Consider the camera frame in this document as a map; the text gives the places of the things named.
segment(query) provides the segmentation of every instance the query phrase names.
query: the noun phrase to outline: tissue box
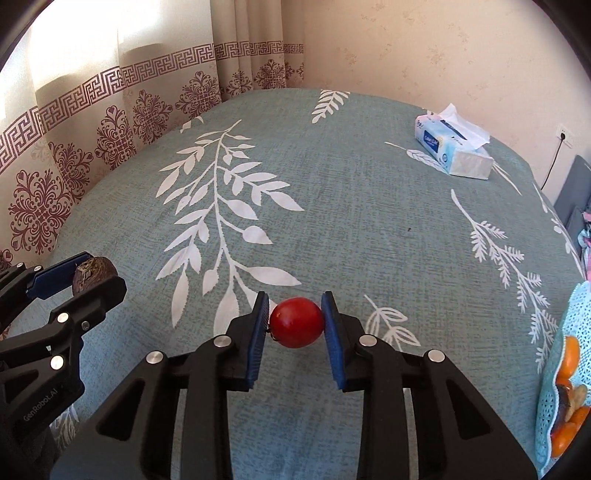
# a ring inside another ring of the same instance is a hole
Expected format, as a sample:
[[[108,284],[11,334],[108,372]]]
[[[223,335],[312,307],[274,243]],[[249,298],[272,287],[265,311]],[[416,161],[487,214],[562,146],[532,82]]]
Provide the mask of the tissue box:
[[[474,149],[456,128],[437,115],[420,115],[414,135],[450,175],[488,179],[493,158],[483,147]]]

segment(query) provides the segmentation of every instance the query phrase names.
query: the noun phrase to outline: black power cord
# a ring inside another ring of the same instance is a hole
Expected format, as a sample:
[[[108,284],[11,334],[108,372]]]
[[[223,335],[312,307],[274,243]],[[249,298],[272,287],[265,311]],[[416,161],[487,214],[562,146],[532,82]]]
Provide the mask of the black power cord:
[[[544,183],[542,184],[542,188],[540,190],[544,190],[544,187],[546,186],[546,182],[550,178],[550,172],[552,172],[552,169],[554,168],[554,164],[556,163],[556,159],[558,158],[558,152],[560,151],[560,147],[562,147],[562,142],[564,141],[565,138],[566,138],[566,135],[564,134],[564,132],[562,132],[560,134],[560,143],[558,144],[558,148],[556,149],[556,155],[554,156],[554,161],[552,162],[552,166],[548,170],[548,174],[546,175],[546,179],[544,180]]]

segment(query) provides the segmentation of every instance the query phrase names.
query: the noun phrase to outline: red fruit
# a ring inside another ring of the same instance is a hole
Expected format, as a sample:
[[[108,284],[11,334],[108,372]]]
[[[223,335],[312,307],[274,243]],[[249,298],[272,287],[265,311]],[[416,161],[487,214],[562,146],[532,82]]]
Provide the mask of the red fruit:
[[[274,340],[287,348],[313,343],[324,330],[324,317],[318,305],[303,297],[282,301],[269,318]]]

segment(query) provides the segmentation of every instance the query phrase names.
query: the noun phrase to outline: curtain fold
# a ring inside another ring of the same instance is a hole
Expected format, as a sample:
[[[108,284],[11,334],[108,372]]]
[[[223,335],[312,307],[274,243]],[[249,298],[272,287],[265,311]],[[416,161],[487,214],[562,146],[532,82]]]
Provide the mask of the curtain fold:
[[[0,271],[43,264],[105,175],[210,108],[301,86],[302,0],[54,0],[0,72]]]

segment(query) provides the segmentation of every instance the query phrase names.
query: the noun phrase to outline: beige wallpaper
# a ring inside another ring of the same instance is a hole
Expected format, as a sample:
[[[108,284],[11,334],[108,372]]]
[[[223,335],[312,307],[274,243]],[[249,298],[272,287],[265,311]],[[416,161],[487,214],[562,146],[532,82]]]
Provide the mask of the beige wallpaper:
[[[307,87],[441,111],[454,103],[530,164],[553,202],[576,154],[591,161],[591,82],[532,0],[306,0]]]

